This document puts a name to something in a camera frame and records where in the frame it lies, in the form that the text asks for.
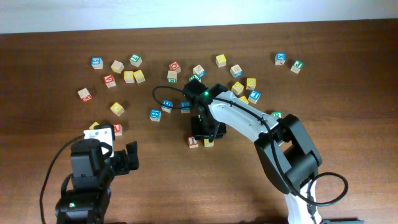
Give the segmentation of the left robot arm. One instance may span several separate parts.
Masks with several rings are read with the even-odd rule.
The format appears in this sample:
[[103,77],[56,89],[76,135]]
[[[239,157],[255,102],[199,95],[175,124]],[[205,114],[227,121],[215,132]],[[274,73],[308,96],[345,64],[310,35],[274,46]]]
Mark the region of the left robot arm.
[[113,149],[114,129],[109,124],[83,132],[71,146],[72,173],[61,186],[55,207],[57,223],[100,224],[104,222],[112,196],[111,182],[139,168],[137,142]]

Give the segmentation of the red A block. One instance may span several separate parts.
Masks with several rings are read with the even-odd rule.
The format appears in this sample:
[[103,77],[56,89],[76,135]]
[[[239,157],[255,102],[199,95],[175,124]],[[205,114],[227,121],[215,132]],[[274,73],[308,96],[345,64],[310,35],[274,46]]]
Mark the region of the red A block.
[[122,136],[123,135],[123,127],[120,123],[113,124],[114,126],[114,135]]

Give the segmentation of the yellow C block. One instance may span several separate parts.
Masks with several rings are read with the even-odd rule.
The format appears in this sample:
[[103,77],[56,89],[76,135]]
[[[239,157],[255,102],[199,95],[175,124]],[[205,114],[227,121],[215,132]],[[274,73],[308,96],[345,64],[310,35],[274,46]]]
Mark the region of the yellow C block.
[[213,147],[214,142],[210,142],[209,139],[204,139],[204,145],[205,147]]

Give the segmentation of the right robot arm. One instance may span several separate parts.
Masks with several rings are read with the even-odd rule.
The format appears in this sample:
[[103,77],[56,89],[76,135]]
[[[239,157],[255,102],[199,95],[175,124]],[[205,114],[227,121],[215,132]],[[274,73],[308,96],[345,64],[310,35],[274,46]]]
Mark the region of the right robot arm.
[[279,118],[257,110],[220,84],[207,88],[191,80],[182,92],[198,113],[191,119],[196,140],[220,139],[231,126],[254,143],[264,173],[285,196],[289,223],[321,223],[309,200],[315,199],[322,157],[296,116]]

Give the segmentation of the red I block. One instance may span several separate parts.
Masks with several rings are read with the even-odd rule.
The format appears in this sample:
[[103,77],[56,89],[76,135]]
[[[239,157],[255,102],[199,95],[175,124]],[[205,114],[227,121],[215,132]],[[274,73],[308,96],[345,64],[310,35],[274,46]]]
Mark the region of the red I block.
[[198,147],[199,143],[193,136],[190,136],[190,137],[188,137],[188,146],[190,149],[193,149],[193,148]]

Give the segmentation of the green R block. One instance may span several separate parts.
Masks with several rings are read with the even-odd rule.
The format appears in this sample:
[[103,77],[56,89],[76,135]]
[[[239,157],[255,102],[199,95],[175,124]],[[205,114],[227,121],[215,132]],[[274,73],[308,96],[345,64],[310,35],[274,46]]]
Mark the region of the green R block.
[[276,116],[276,117],[278,117],[278,118],[283,118],[283,114],[282,114],[281,111],[272,112],[272,115],[273,115],[273,116]]

